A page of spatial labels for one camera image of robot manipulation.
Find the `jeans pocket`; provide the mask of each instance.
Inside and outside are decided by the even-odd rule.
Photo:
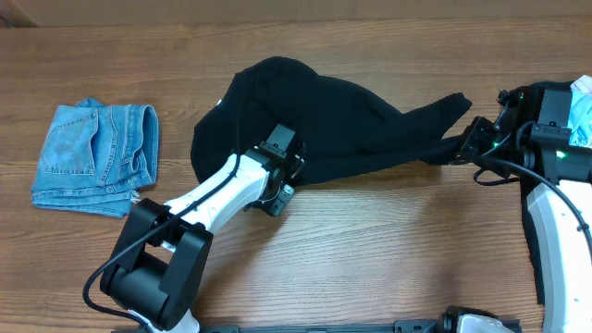
[[[99,129],[97,110],[55,126],[45,141],[42,161],[45,171],[56,174],[93,175],[92,140]]]

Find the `denim waistband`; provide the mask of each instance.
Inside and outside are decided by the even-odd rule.
[[[33,205],[125,215],[138,199],[135,190],[156,182],[158,136],[150,105],[87,98],[59,106],[37,165]]]

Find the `wooden table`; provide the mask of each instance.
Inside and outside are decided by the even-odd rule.
[[[193,126],[235,72],[266,57],[297,58],[402,111],[463,92],[474,105],[456,135],[475,116],[495,118],[499,88],[590,74],[590,36],[589,18],[0,30],[0,331],[133,326],[80,296],[125,220],[31,206],[58,105],[154,105],[159,178],[142,197],[162,203],[198,184]],[[414,162],[300,188],[279,218],[238,214],[215,238],[194,314],[246,327],[388,323],[459,304],[540,331],[518,186],[477,186],[475,171]]]

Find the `light blue fabric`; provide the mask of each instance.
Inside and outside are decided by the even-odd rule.
[[[572,129],[571,145],[592,148],[592,94],[572,91],[567,127]]]
[[[40,208],[122,217],[156,182],[158,118],[150,105],[61,105],[37,164],[32,203]]]

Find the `folded jeans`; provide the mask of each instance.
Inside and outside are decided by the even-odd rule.
[[[150,105],[87,98],[59,106],[37,164],[33,205],[124,216],[136,190],[156,182],[158,135]]]

